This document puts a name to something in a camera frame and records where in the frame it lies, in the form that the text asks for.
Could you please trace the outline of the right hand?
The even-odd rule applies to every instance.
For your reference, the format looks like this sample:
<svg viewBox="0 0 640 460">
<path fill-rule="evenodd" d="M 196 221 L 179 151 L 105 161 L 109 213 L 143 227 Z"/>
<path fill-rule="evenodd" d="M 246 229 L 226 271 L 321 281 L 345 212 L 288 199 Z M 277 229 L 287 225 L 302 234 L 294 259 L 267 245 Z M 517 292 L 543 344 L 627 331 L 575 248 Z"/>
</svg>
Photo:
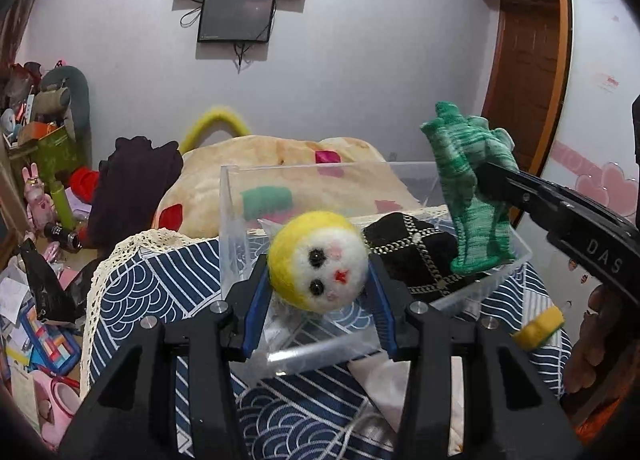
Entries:
<svg viewBox="0 0 640 460">
<path fill-rule="evenodd" d="M 566 393 L 590 388 L 596 381 L 596 367 L 611 355 L 605 338 L 622 315 L 624 297 L 620 290 L 600 285 L 591 292 L 588 311 L 582 318 L 579 339 L 567 361 L 563 384 Z"/>
</svg>

